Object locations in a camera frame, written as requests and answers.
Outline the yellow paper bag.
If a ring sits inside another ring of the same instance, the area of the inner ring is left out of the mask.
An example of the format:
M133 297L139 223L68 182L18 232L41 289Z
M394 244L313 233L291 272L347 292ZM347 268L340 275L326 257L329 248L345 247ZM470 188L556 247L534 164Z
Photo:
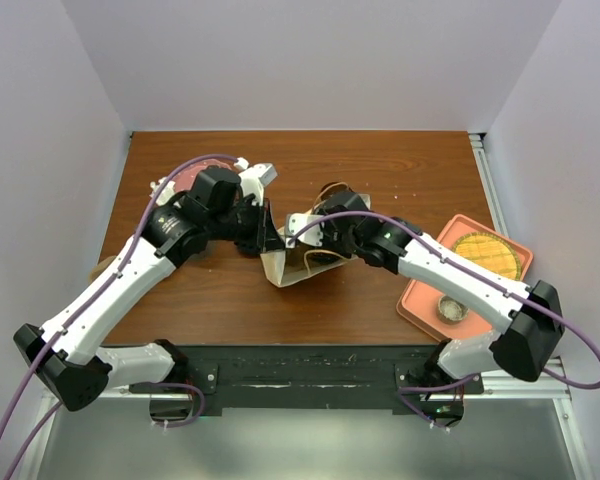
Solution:
M289 240L289 237L298 230L318 218L319 215L315 211L322 202L317 196L309 210L287 216L285 225L278 229L285 240L286 249L284 251L274 251L260 255L265 276L274 286L278 288L289 287L320 273L346 265L355 259L355 256L351 259L339 256L337 260L334 258L316 260L318 250L313 250L313 247L320 246L323 237L319 226L301 234L300 239L294 243Z

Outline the brown pulp cup carrier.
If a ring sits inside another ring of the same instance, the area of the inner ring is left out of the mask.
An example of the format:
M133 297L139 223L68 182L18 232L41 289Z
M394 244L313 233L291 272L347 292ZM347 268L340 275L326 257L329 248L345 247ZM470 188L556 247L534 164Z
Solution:
M109 256L101 260L89 273L88 281L93 283L116 259L116 256Z

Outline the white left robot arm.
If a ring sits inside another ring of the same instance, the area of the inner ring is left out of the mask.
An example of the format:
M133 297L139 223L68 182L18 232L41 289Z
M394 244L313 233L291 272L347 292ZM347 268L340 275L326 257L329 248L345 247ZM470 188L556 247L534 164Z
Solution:
M23 325L16 346L35 375L69 411L120 386L152 383L176 392L190 375L188 357L161 339L139 347L105 348L103 340L157 284L213 240L253 255L283 245L265 188L270 163L232 166L215 158L182 166L152 183L150 202L122 250L92 283L42 326Z

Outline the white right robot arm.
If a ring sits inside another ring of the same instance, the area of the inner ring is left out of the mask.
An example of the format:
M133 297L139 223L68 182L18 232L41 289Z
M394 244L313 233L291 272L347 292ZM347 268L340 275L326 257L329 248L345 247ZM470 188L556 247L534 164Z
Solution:
M544 281L530 286L495 274L442 246L399 217L368 210L352 192L331 197L319 214L295 233L317 234L341 255L423 282L477 313L490 325L485 334L449 340L425 369L428 386L449 392L471 374L501 369L536 381L564 334L557 289Z

